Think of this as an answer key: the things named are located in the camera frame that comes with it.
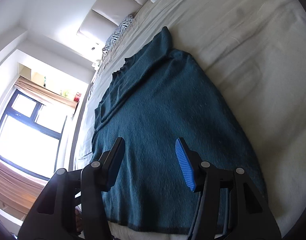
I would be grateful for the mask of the person's left hand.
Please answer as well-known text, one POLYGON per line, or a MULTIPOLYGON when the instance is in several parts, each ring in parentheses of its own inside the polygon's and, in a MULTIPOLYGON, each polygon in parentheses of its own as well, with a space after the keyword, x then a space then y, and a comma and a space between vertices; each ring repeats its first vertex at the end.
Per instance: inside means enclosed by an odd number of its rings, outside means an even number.
POLYGON ((82 232, 82 216, 81 212, 78 209, 75 209, 75 223, 76 223, 76 228, 77 232, 82 232))

